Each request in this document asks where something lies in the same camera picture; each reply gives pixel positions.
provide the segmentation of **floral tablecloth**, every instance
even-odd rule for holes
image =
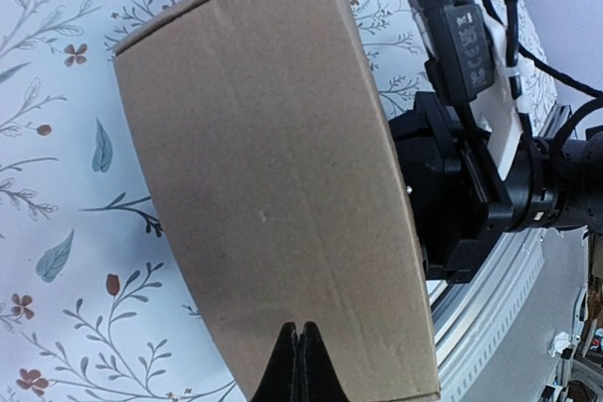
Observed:
[[[2,401],[243,400],[162,233],[111,61],[178,1],[0,0]],[[406,0],[349,2],[394,117],[429,88]],[[520,21],[542,56],[523,5]],[[537,73],[526,92],[538,128],[555,89]]]

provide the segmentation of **tablecloth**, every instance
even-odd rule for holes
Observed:
[[[244,400],[161,230],[112,67],[112,46],[178,1],[0,0],[2,401]],[[416,26],[406,0],[349,2],[392,118],[430,87]],[[526,92],[538,129],[555,89],[536,73]]]

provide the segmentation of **white wall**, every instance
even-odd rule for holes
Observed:
[[[551,66],[603,89],[603,0],[524,1]],[[577,107],[589,99],[559,84],[558,89],[560,104]],[[592,114],[582,126],[600,123],[603,112]]]

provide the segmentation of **gray surface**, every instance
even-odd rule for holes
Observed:
[[[572,332],[574,307],[586,282],[582,230],[562,236],[550,230],[545,264],[519,316],[463,402],[532,402],[549,383],[559,358],[547,351],[560,331]]]

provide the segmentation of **cardboard box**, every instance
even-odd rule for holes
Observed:
[[[439,400],[410,203],[348,1],[184,0],[115,67],[167,237],[243,393],[283,323],[313,320],[352,402]]]

